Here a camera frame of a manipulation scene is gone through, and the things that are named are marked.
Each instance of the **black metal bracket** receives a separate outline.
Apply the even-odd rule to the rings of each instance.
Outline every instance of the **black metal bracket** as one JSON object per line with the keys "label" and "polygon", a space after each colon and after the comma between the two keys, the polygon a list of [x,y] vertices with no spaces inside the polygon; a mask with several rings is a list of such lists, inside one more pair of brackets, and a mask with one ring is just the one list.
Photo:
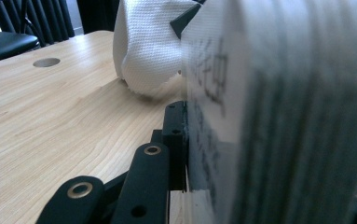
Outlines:
{"label": "black metal bracket", "polygon": [[167,105],[162,130],[137,148],[130,169],[110,182],[79,176],[65,182],[37,223],[169,223],[170,190],[186,190],[185,102]]}

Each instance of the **wooden table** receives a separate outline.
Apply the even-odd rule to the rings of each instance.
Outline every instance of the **wooden table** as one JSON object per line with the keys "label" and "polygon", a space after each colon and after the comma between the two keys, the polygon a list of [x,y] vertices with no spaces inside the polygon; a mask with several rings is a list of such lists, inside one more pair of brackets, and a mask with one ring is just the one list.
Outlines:
{"label": "wooden table", "polygon": [[[180,100],[176,77],[149,95],[117,78],[113,33],[95,32],[0,62],[0,223],[34,223],[65,181],[104,183],[130,167],[135,149]],[[51,67],[34,67],[58,58]],[[172,196],[172,223],[181,223]]]}

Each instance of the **chair seat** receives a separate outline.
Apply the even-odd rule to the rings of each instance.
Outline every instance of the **chair seat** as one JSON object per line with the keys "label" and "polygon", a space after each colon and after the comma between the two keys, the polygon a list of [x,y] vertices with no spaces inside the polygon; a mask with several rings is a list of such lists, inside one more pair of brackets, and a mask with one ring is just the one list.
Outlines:
{"label": "chair seat", "polygon": [[0,60],[34,49],[38,45],[36,36],[0,32]]}

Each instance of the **black chair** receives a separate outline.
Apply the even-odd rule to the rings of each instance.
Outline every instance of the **black chair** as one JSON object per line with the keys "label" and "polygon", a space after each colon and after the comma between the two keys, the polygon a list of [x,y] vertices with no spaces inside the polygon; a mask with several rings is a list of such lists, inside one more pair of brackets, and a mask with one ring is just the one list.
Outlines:
{"label": "black chair", "polygon": [[21,27],[19,33],[0,32],[0,60],[19,55],[39,46],[39,39],[36,36],[24,33],[26,25],[32,27],[32,24],[26,18],[27,3],[28,0],[21,1]]}

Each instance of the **white cloth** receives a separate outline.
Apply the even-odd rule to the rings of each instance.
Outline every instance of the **white cloth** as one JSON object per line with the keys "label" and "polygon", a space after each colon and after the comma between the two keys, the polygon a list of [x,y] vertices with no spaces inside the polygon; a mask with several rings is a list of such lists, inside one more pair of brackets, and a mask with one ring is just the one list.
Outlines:
{"label": "white cloth", "polygon": [[170,21],[192,0],[122,0],[114,35],[117,75],[134,92],[147,93],[181,69],[181,43]]}

